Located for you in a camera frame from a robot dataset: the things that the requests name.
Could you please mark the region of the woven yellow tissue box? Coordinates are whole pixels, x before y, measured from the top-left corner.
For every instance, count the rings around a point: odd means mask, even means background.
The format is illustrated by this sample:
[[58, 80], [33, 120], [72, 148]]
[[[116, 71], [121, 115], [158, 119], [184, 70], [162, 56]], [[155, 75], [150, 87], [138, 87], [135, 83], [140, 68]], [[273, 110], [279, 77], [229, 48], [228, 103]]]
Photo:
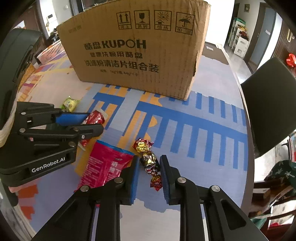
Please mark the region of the woven yellow tissue box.
[[34, 67], [34, 65], [31, 63], [29, 65], [29, 67], [26, 69], [21, 81], [20, 81], [20, 85], [18, 86], [18, 91], [20, 91], [21, 87], [23, 86], [23, 84], [27, 81], [27, 79], [35, 72], [36, 68]]

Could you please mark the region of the yellow green candy packet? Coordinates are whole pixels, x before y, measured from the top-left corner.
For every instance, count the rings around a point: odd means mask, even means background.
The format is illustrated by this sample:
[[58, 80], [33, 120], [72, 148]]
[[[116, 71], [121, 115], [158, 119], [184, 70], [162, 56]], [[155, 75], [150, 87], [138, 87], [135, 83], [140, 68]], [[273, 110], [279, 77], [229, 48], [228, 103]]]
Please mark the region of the yellow green candy packet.
[[75, 110], [75, 108], [78, 106], [79, 102], [80, 101], [78, 99], [74, 99], [71, 96], [68, 96], [63, 101], [60, 108], [64, 109], [66, 112], [71, 112], [72, 113]]

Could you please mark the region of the pink red snack packet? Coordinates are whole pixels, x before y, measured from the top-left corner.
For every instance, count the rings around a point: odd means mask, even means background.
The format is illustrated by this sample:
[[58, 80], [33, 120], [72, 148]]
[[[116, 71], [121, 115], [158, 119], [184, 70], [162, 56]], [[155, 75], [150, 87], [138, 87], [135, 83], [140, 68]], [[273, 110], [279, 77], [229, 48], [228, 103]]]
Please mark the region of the pink red snack packet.
[[100, 187], [119, 177], [122, 170], [130, 166], [133, 156], [134, 153], [130, 151], [96, 140], [75, 191], [83, 185]]

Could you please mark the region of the colourful patterned table mat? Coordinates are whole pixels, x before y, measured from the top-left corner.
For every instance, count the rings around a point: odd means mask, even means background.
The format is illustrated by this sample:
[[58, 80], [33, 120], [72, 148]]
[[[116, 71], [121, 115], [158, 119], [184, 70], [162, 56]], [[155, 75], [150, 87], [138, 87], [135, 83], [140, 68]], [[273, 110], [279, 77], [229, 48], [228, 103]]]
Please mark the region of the colourful patterned table mat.
[[[218, 184], [241, 207], [245, 193], [248, 139], [244, 109], [233, 55], [206, 43], [199, 73], [187, 101], [131, 90], [125, 87], [83, 83], [65, 53], [40, 67], [21, 87], [19, 101], [52, 103], [58, 107], [71, 96], [80, 101], [79, 112], [101, 108], [107, 114], [103, 141], [132, 150], [136, 138], [149, 138], [159, 157], [168, 156], [181, 175], [198, 185]], [[93, 140], [78, 148], [77, 161], [37, 180], [20, 191], [20, 208], [37, 232], [70, 197], [86, 167]], [[161, 191], [152, 191], [149, 178], [140, 173], [137, 198], [123, 207], [124, 225], [141, 234], [144, 220], [169, 221], [165, 231], [177, 231], [177, 207], [168, 207]]]

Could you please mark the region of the grey hallway door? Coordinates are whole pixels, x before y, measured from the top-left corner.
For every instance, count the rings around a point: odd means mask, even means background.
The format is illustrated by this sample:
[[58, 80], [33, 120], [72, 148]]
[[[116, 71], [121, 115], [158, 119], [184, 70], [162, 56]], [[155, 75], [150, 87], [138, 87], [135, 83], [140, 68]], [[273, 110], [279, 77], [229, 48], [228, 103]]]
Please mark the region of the grey hallway door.
[[244, 56], [247, 67], [253, 73], [266, 52], [276, 20], [276, 12], [267, 4], [260, 3], [255, 29]]

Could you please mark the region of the dark chair right side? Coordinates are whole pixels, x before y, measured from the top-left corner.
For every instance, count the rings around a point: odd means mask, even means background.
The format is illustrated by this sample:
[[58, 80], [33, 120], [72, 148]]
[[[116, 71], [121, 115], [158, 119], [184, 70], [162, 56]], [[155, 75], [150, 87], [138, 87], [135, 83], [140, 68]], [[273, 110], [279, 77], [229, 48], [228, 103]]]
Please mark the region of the dark chair right side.
[[270, 151], [295, 130], [295, 77], [276, 57], [241, 84], [253, 137], [254, 157]]

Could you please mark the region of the white storage shelf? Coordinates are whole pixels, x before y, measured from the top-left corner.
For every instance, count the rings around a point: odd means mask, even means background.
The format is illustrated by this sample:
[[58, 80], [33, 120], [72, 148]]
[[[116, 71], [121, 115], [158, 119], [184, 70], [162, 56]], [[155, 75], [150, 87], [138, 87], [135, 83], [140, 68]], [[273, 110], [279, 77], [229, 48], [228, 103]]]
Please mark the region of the white storage shelf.
[[234, 18], [231, 25], [230, 35], [227, 40], [227, 45], [231, 48], [235, 55], [241, 58], [244, 57], [249, 45], [247, 28], [245, 27], [244, 20]]

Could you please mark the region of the wooden chair with clothes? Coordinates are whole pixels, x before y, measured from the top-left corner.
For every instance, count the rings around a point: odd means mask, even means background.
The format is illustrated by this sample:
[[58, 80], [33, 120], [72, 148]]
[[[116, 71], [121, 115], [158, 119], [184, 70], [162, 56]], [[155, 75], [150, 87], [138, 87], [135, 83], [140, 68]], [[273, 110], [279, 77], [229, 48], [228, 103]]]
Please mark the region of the wooden chair with clothes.
[[269, 220], [267, 211], [278, 202], [295, 197], [295, 162], [277, 162], [262, 181], [254, 183], [248, 216], [261, 229]]

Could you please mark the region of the red balloon bow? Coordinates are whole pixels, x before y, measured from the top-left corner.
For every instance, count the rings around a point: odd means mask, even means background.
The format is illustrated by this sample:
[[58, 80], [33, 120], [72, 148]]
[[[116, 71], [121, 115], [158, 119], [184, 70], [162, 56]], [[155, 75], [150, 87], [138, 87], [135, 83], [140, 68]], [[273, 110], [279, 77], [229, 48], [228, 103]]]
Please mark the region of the red balloon bow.
[[296, 56], [293, 53], [289, 53], [286, 59], [287, 66], [291, 68], [296, 68]]

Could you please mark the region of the gold red foil candy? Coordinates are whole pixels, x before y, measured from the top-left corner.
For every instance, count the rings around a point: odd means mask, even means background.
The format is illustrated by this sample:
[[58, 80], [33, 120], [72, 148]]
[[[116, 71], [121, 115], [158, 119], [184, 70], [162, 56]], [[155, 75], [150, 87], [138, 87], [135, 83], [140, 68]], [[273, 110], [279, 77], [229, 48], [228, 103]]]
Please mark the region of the gold red foil candy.
[[150, 187], [156, 191], [162, 189], [162, 178], [159, 161], [151, 150], [154, 142], [147, 140], [145, 138], [138, 138], [134, 144], [133, 148], [141, 155], [140, 162], [144, 167], [145, 172], [150, 175]]

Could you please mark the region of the white basket of oranges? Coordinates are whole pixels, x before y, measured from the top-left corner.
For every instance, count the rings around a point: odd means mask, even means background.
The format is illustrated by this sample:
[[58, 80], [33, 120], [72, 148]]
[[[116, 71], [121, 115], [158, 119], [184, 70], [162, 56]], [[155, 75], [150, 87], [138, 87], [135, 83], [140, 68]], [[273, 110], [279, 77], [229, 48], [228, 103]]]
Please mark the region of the white basket of oranges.
[[61, 43], [61, 40], [58, 40], [51, 44], [48, 48], [42, 51], [38, 56], [37, 59], [41, 62], [41, 64], [46, 64], [52, 59], [56, 58], [59, 54], [64, 52], [65, 49]]

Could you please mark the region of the brown cardboard box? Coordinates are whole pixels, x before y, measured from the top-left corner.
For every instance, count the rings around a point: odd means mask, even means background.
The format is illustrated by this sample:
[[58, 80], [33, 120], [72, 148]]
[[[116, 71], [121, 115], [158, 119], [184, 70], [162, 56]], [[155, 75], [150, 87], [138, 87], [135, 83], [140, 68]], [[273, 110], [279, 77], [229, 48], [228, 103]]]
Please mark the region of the brown cardboard box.
[[81, 81], [186, 100], [210, 8], [206, 1], [108, 1], [63, 22], [57, 31]]

